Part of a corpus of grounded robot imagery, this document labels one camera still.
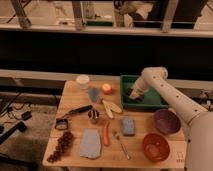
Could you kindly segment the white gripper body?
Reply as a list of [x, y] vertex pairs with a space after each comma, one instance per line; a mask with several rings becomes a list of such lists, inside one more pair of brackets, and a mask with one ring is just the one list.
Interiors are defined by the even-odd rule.
[[143, 95], [149, 89], [148, 84], [144, 81], [142, 77], [139, 77], [132, 86], [133, 95]]

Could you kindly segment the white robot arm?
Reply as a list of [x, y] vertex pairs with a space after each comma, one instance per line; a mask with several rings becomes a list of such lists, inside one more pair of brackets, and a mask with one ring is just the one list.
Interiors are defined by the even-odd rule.
[[165, 67], [144, 68], [129, 97], [143, 97], [150, 87], [154, 88], [189, 127], [186, 171], [213, 171], [213, 112], [170, 85], [167, 77]]

